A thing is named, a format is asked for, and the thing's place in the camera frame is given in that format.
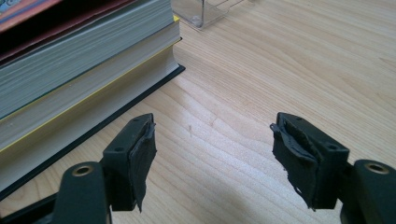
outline light wooden surface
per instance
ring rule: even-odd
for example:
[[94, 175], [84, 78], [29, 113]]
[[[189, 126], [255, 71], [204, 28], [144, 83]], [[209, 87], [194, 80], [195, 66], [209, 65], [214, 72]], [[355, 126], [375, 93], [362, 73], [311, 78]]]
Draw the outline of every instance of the light wooden surface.
[[98, 161], [131, 118], [153, 113], [158, 153], [143, 213], [114, 223], [339, 223], [308, 210], [272, 154], [279, 111], [308, 119], [357, 159], [396, 167], [396, 2], [256, 0], [203, 31], [181, 23], [187, 70], [0, 202], [5, 216]]

